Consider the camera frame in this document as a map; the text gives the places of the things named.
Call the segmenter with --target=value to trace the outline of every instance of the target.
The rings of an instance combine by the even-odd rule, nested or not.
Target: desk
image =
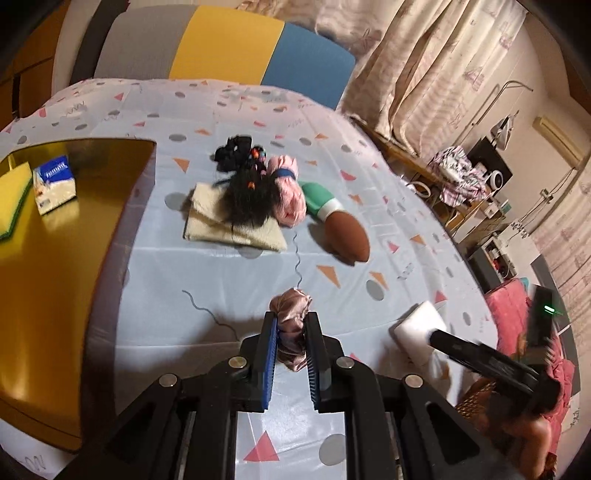
[[[12,235],[0,242],[0,417],[50,445],[82,444],[81,375],[95,286],[153,150],[144,140],[66,140],[16,150],[0,163],[1,175],[65,154],[76,179],[77,197],[44,216],[29,189]],[[133,224],[126,228],[132,243]]]

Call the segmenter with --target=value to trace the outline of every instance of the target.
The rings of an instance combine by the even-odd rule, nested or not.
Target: curtain
[[[517,0],[247,0],[242,9],[298,24],[357,59],[339,109],[431,158],[509,50]]]
[[[591,163],[532,233],[569,314],[577,348],[591,339]]]

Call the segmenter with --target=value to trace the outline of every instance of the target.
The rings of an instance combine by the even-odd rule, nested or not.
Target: bedsheet
[[[296,157],[300,180],[334,193],[365,227],[369,261],[341,263],[325,250],[323,227],[310,217],[282,229],[288,249],[280,254],[184,240],[187,198],[197,182],[226,176],[216,171],[212,154],[237,134],[251,135],[268,155]],[[271,298],[290,287],[312,296],[325,335],[381,374],[413,371],[391,331],[426,300],[450,333],[496,346],[490,311],[445,230],[370,140],[336,112],[268,86],[93,79],[62,90],[0,132],[0,158],[31,144],[80,137],[157,143],[155,186],[128,265],[117,266],[123,285],[117,411],[165,372],[186,377],[233,355],[241,339],[257,333]],[[449,366],[450,380],[440,388],[455,403],[471,376]],[[317,414],[307,381],[305,370],[278,364],[268,412],[239,415],[236,478],[345,478],[343,417]]]

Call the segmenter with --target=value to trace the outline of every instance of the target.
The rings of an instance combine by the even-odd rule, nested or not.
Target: beige towel
[[[184,237],[187,240],[248,245],[264,250],[287,250],[285,238],[274,218],[267,219],[260,228],[236,226],[232,230],[230,225],[224,223],[225,216],[220,204],[222,193],[223,189],[197,183],[185,228]]]

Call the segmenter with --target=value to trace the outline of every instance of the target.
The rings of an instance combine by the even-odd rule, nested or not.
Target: white eraser sponge
[[[433,353],[429,337],[433,330],[437,329],[447,332],[439,312],[430,301],[426,301],[396,325],[394,336],[413,363],[419,368],[425,368]]]

